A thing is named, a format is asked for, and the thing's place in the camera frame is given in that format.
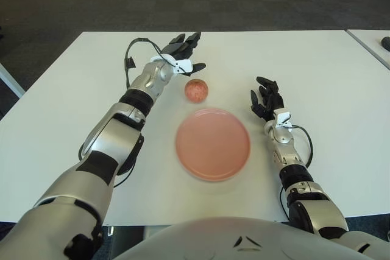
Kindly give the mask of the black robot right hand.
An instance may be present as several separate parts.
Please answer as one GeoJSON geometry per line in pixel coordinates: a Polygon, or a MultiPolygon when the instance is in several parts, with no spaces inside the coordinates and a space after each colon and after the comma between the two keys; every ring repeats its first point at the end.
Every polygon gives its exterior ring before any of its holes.
{"type": "Polygon", "coordinates": [[[263,103],[259,103],[256,92],[251,90],[251,110],[259,118],[268,122],[274,119],[274,110],[284,107],[283,98],[278,92],[276,81],[264,77],[256,77],[256,81],[259,83],[258,91],[263,103]]]}

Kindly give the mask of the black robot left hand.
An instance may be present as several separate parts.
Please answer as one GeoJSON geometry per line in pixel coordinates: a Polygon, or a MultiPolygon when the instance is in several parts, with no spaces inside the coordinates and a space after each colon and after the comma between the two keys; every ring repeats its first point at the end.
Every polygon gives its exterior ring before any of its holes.
{"type": "Polygon", "coordinates": [[[197,47],[200,36],[201,32],[196,32],[186,38],[185,34],[182,33],[173,38],[169,44],[161,50],[161,53],[168,54],[175,58],[175,60],[189,59],[193,54],[193,50],[197,47]]]}

